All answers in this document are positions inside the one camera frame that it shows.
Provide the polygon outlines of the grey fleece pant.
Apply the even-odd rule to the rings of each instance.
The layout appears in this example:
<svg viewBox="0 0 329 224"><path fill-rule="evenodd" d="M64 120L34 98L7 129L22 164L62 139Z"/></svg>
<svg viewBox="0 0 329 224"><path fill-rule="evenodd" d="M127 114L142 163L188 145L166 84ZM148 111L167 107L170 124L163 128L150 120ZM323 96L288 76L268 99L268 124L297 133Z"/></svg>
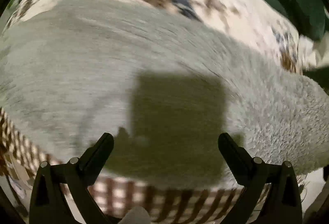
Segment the grey fleece pant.
<svg viewBox="0 0 329 224"><path fill-rule="evenodd" d="M229 188L226 132L296 174L328 164L328 95L206 25L107 0L62 0L1 36L1 106L60 160L105 133L114 177Z"/></svg>

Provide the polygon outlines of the brown checkered bedsheet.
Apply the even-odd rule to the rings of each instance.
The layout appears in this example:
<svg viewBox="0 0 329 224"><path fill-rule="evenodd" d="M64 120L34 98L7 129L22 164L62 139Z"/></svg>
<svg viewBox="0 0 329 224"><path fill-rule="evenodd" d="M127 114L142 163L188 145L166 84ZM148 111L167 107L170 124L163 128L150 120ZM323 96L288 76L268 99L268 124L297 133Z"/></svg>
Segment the brown checkered bedsheet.
<svg viewBox="0 0 329 224"><path fill-rule="evenodd" d="M45 154L22 135L1 112L1 149L10 157L12 163L23 167L29 180L27 185L33 189L40 164L48 161L51 165L64 164ZM66 184L61 185L65 198L72 198ZM266 184L247 223L254 223L268 195L270 184ZM103 214L114 218L114 223L122 223L133 211L140 216L133 222L146 223L222 223L223 219L236 204L244 187L226 190L211 188L178 190L174 188L157 189L142 182L126 178L112 179L98 175L88 191Z"/></svg>

